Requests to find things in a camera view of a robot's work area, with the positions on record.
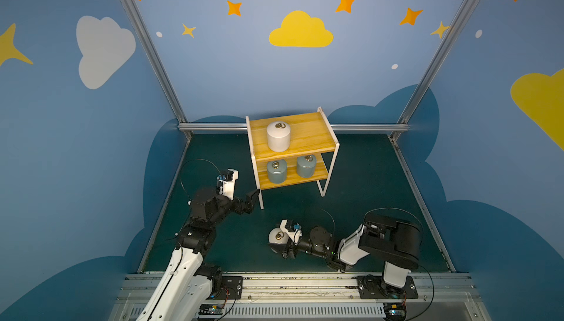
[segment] dark green mat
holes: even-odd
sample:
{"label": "dark green mat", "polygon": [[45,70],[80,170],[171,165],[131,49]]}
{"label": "dark green mat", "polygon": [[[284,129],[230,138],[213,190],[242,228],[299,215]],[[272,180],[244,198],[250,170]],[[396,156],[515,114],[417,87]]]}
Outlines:
{"label": "dark green mat", "polygon": [[[332,231],[331,218],[318,207],[333,215],[335,236],[339,239],[355,231],[362,223],[364,213],[374,208],[401,208],[425,223],[386,135],[337,137],[341,147],[324,198],[315,182],[265,190],[264,210],[257,206],[250,215],[232,213],[218,226],[217,238],[205,261],[221,266],[223,271],[331,271],[321,258],[300,253],[295,260],[284,260],[267,245],[268,233],[286,218],[300,223],[304,232],[315,225]],[[244,198],[245,193],[256,188],[246,135],[194,135],[184,160],[194,158],[210,160],[220,170],[239,170],[235,187],[237,197]],[[184,187],[191,196],[202,185],[214,186],[216,176],[216,169],[203,161],[188,163],[181,173]],[[413,219],[397,210],[380,213]],[[166,269],[175,245],[174,233],[180,230],[188,214],[187,196],[177,181],[144,271]],[[429,271],[448,270],[427,226],[419,262]],[[366,256],[352,271],[381,271],[382,268],[382,261]]]}

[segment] yellow cloud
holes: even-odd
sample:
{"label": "yellow cloud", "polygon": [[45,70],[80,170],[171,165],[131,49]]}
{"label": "yellow cloud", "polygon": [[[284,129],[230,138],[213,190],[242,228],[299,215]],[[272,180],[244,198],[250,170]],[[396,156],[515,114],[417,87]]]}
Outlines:
{"label": "yellow cloud", "polygon": [[511,86],[515,104],[564,149],[564,69],[553,76],[527,74]]}
{"label": "yellow cloud", "polygon": [[310,17],[304,11],[286,15],[282,26],[270,33],[270,43],[277,47],[327,47],[333,34],[325,29],[323,21]]}

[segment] blue wall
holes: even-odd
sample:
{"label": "blue wall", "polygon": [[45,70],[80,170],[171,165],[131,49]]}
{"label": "blue wall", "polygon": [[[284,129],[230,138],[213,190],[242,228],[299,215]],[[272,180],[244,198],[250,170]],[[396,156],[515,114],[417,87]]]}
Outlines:
{"label": "blue wall", "polygon": [[[564,151],[511,97],[520,77],[564,69],[562,9],[564,0],[482,0],[399,139],[455,267],[472,274],[493,321],[564,311]],[[538,295],[551,307],[534,307]]]}
{"label": "blue wall", "polygon": [[[228,15],[228,1],[241,2]],[[136,0],[188,120],[314,112],[346,122],[398,120],[462,0]],[[406,11],[423,10],[414,25]],[[322,48],[277,47],[269,35],[292,11],[320,18],[334,36]],[[184,26],[195,28],[184,33]]]}
{"label": "blue wall", "polygon": [[132,30],[119,0],[0,1],[0,320],[103,320],[186,138],[137,40],[101,87],[83,83],[77,23]]}

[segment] white canister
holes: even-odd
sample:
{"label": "white canister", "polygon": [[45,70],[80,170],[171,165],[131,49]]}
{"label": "white canister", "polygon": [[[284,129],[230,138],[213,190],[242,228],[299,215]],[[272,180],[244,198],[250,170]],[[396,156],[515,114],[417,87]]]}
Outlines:
{"label": "white canister", "polygon": [[268,147],[274,152],[284,152],[290,147],[290,125],[275,121],[266,127]]}

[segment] wooden shelf board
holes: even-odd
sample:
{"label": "wooden shelf board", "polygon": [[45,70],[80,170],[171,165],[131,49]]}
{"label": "wooden shelf board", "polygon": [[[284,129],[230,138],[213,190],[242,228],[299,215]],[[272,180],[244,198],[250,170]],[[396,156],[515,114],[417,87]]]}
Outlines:
{"label": "wooden shelf board", "polygon": [[[291,128],[290,148],[284,152],[274,152],[268,147],[266,127],[274,121],[285,121]],[[333,152],[336,148],[335,141],[319,112],[251,120],[250,131],[257,163],[312,153]]]}
{"label": "wooden shelf board", "polygon": [[325,163],[323,162],[323,158],[321,157],[321,154],[315,153],[315,157],[317,158],[317,164],[315,166],[314,175],[310,178],[302,178],[296,172],[297,157],[286,158],[285,161],[288,164],[288,174],[286,176],[286,180],[280,184],[274,184],[268,179],[268,172],[266,171],[266,162],[258,163],[257,164],[258,180],[261,184],[261,190],[268,190],[275,187],[282,187],[282,186],[308,183],[308,182],[314,182],[316,180],[327,179],[329,173],[327,172],[327,168],[325,167]]}

